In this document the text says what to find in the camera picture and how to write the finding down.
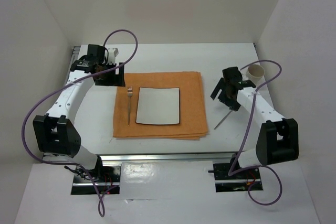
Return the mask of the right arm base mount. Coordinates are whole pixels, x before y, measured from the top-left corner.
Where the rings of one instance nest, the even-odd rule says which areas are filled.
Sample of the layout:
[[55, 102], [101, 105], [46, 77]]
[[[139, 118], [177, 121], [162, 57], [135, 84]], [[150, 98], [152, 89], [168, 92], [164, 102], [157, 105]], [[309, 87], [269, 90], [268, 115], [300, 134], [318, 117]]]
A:
[[208, 170], [209, 174], [214, 175], [215, 190], [217, 193], [247, 191], [252, 185], [251, 190], [263, 190], [261, 176], [258, 169], [250, 169], [229, 176], [230, 163], [215, 163], [213, 168]]

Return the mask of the beige paper cup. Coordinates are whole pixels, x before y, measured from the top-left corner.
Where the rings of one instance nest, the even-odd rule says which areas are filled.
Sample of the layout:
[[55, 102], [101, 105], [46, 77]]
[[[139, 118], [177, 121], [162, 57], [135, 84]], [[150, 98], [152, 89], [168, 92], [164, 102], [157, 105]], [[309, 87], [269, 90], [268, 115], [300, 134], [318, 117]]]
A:
[[247, 67], [246, 77], [256, 86], [259, 85], [264, 75], [265, 75], [265, 70], [261, 65], [252, 64]]

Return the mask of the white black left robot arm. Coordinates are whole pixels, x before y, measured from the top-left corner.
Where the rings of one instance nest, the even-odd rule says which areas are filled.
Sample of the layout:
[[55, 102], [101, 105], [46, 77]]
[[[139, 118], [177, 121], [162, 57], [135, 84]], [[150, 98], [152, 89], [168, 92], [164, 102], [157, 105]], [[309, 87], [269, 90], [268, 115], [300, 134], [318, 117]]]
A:
[[69, 162], [82, 165], [93, 182], [101, 180], [104, 168], [101, 158], [81, 145], [81, 137], [73, 125], [77, 111], [94, 79], [90, 75], [107, 63], [109, 53], [100, 45], [88, 45], [87, 54], [70, 67], [67, 84], [45, 115], [37, 115], [33, 128], [41, 152], [64, 156]]

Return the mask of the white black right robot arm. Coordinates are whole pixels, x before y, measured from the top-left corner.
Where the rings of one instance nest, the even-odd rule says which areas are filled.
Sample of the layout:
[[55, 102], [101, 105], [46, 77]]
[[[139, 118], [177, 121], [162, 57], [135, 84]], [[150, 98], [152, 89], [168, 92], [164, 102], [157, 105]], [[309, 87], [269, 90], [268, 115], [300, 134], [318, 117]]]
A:
[[[172, 138], [199, 140], [208, 132], [202, 77], [196, 71], [127, 73], [133, 87], [127, 98], [118, 87], [114, 107], [106, 109], [111, 119], [94, 128], [97, 140], [111, 133], [116, 138]], [[256, 146], [241, 152], [229, 172], [242, 177], [247, 167], [270, 165], [298, 158], [298, 124], [286, 119], [259, 96], [255, 83], [244, 80], [237, 67], [223, 70], [212, 94], [230, 111], [244, 108], [260, 126]]]

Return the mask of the silver knife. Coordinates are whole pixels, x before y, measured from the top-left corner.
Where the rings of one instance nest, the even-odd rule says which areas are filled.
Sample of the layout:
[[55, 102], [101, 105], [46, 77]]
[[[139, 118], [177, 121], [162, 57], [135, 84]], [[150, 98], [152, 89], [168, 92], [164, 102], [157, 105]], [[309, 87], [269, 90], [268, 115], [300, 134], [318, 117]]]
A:
[[214, 127], [214, 130], [216, 130], [220, 125], [230, 116], [232, 113], [232, 110], [230, 110], [219, 122], [218, 124]]

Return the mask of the square white plate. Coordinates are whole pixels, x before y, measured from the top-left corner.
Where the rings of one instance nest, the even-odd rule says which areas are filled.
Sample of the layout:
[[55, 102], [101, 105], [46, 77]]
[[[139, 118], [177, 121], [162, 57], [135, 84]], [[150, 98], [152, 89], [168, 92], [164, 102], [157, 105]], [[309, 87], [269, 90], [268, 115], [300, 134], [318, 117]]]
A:
[[135, 122], [143, 125], [179, 124], [180, 89], [141, 87]]

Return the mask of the orange cloth placemat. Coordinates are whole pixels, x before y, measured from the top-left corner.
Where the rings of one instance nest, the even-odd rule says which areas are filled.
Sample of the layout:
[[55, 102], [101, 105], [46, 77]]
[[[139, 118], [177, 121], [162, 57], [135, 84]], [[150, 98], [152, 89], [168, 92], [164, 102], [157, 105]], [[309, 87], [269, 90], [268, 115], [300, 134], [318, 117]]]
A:
[[[128, 126], [127, 88], [118, 87], [113, 114], [113, 137], [199, 140], [208, 132], [200, 72], [126, 73], [124, 79], [127, 87], [133, 87], [130, 125]], [[141, 87], [179, 88], [180, 124], [162, 126], [137, 124], [136, 109]]]

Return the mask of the silver fork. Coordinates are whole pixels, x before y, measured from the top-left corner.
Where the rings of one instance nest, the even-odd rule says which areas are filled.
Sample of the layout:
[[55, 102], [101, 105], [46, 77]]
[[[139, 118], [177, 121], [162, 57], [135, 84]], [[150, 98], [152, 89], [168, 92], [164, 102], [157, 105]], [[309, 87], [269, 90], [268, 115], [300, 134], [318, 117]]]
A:
[[131, 98], [133, 96], [133, 87], [129, 86], [127, 88], [127, 95], [128, 95], [128, 126], [130, 125], [130, 117], [131, 117]]

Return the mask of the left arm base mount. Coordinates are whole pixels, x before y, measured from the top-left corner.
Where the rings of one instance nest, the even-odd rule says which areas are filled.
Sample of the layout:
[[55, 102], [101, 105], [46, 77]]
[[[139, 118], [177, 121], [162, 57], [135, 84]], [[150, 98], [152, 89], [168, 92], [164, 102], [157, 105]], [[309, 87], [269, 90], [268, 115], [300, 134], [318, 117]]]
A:
[[[89, 176], [79, 168], [67, 168], [74, 173], [71, 195], [94, 195], [96, 191]], [[120, 193], [121, 166], [105, 166], [101, 175], [91, 173], [100, 194], [118, 195]]]

